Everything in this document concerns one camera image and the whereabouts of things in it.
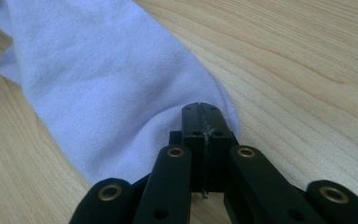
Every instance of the wooden table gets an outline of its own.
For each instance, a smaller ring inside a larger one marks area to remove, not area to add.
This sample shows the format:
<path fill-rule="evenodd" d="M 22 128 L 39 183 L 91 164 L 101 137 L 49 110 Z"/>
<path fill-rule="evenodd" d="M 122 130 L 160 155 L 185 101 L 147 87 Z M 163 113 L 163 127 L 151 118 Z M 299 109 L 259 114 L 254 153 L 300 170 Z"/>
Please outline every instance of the wooden table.
<path fill-rule="evenodd" d="M 138 2 L 226 87 L 243 144 L 302 189 L 358 194 L 358 1 Z M 0 54 L 10 44 L 0 33 Z M 0 77 L 0 223 L 67 223 L 89 188 Z M 221 199 L 193 196 L 191 222 L 229 223 Z"/>

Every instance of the cloth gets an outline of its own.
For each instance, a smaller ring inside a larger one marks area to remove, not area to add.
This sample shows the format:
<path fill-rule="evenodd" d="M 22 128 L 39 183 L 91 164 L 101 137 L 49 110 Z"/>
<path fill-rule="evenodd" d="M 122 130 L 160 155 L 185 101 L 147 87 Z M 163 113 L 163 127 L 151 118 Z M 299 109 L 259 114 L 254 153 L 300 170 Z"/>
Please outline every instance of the cloth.
<path fill-rule="evenodd" d="M 219 82 L 130 0 L 0 1 L 0 29 L 13 38 L 0 74 L 91 183 L 149 173 L 187 104 L 218 106 L 239 133 Z"/>

